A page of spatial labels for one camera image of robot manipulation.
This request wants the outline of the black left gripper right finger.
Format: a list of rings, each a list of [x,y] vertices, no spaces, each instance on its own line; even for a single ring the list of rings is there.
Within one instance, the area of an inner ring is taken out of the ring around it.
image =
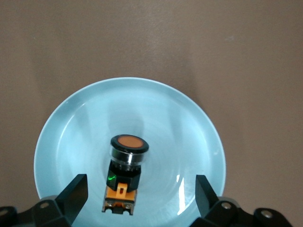
[[[196,176],[195,196],[200,217],[189,227],[293,227],[276,210],[257,208],[249,214],[229,198],[220,199],[205,175]]]

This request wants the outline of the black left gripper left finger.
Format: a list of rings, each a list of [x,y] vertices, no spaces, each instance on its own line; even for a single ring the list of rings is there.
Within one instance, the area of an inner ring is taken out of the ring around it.
[[[72,227],[87,199],[87,175],[78,174],[54,199],[43,199],[24,212],[0,207],[0,227]]]

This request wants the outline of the orange push-button switch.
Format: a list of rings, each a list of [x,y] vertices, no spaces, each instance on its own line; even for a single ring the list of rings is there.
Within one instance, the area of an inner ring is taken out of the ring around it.
[[[149,150],[149,144],[140,137],[120,134],[111,141],[106,190],[102,212],[113,214],[128,212],[133,215],[137,191],[142,172],[142,163]]]

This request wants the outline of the light blue round plate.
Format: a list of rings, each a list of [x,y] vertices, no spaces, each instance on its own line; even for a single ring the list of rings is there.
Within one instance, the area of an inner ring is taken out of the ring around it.
[[[130,134],[149,144],[134,213],[102,212],[110,141]],[[199,217],[197,175],[222,195],[226,162],[221,139],[204,111],[178,90],[139,78],[107,79],[63,101],[46,121],[35,151],[40,198],[58,195],[78,174],[88,200],[73,227],[189,227]]]

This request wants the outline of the brown table cover mat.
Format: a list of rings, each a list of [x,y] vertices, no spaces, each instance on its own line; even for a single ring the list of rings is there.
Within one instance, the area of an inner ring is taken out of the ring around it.
[[[303,227],[303,0],[0,0],[0,206],[38,201],[45,121],[116,77],[194,100],[223,143],[225,196]]]

